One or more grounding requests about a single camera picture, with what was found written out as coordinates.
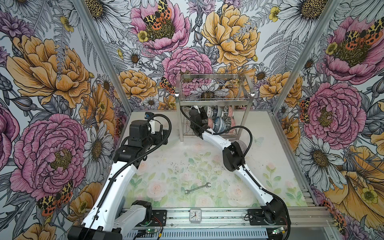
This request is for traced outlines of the green geometric pattern bowl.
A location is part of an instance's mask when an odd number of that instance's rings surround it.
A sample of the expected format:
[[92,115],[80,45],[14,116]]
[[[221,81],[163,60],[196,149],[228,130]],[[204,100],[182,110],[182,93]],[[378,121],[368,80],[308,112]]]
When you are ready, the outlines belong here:
[[211,106],[205,106],[205,111],[206,111],[206,114],[207,114],[208,119],[211,119],[211,118],[213,117],[214,110],[215,110],[214,107],[211,107]]

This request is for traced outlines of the dark blue petal bowl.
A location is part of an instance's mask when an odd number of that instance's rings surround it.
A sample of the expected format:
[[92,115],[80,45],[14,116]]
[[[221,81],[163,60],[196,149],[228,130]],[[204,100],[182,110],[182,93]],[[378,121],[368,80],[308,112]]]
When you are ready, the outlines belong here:
[[215,120],[217,117],[222,118],[224,116],[224,109],[222,106],[215,106],[214,113],[213,113],[213,119]]

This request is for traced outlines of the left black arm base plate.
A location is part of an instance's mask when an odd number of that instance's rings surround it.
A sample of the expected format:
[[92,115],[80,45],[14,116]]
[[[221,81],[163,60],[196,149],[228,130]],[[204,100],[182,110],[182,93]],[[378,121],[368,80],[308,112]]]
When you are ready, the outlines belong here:
[[167,210],[153,210],[151,219],[139,223],[137,227],[164,227],[167,223],[167,214]]

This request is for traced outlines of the purple pink bowl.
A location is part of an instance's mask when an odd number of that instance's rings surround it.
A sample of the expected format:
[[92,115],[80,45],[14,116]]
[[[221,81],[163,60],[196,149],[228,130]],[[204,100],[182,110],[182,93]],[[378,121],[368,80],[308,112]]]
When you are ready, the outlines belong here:
[[241,140],[236,140],[236,142],[239,144],[242,152],[245,153],[245,151],[247,150],[248,146],[243,141],[241,141]]

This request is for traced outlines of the black floral pattern bowl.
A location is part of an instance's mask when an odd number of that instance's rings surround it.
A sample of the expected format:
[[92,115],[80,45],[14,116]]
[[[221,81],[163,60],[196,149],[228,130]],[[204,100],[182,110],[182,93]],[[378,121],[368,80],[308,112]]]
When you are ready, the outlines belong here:
[[212,119],[207,119],[207,125],[210,129],[214,129],[214,121]]

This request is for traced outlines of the pink rimmed patterned bowl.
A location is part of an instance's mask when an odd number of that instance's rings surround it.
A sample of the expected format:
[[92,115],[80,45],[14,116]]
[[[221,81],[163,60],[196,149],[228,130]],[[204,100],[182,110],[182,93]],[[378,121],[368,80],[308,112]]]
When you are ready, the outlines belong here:
[[225,106],[224,110],[226,111],[227,117],[232,118],[234,115],[234,110],[231,106]]

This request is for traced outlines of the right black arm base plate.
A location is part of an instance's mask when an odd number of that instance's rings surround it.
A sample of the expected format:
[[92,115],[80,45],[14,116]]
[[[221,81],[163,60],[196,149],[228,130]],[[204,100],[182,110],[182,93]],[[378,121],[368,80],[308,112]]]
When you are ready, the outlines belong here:
[[271,213],[265,213],[262,209],[248,209],[247,214],[244,217],[245,221],[249,221],[251,226],[256,225],[282,225],[290,226],[291,220],[288,218],[285,211],[281,212],[281,215],[273,215]]

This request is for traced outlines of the blue white floral bowl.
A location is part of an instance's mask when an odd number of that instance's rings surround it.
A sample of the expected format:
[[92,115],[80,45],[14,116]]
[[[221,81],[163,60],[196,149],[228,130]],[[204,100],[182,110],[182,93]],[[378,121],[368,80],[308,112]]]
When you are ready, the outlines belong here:
[[214,120],[214,132],[215,133],[220,133],[226,129],[226,124],[223,118],[221,117],[216,117]]

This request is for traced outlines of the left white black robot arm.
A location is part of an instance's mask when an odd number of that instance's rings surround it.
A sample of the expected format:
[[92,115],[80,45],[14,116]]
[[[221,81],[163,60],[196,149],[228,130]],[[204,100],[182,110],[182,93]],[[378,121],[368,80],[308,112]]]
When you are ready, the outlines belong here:
[[121,240],[139,224],[153,220],[152,204],[136,200],[122,213],[124,193],[142,161],[167,144],[169,130],[152,134],[130,133],[117,150],[114,163],[95,205],[79,226],[72,226],[69,240]]

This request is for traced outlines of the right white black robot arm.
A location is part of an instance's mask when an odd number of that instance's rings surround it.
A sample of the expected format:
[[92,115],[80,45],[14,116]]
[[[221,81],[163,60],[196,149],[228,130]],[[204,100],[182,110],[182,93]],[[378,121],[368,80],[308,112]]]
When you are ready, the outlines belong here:
[[[233,126],[220,132],[215,132],[203,122],[203,118],[206,116],[204,109],[192,107],[188,114],[184,112],[182,112],[182,114],[190,121],[191,129],[195,136],[222,151],[224,167],[241,178],[248,186],[258,200],[268,222],[277,219],[283,212],[287,212],[285,202],[276,194],[268,191],[246,164],[245,157],[251,149],[253,142],[253,135],[248,128],[244,126]],[[234,129],[241,129],[248,132],[250,136],[248,145],[240,140],[231,142],[222,137],[222,135]]]

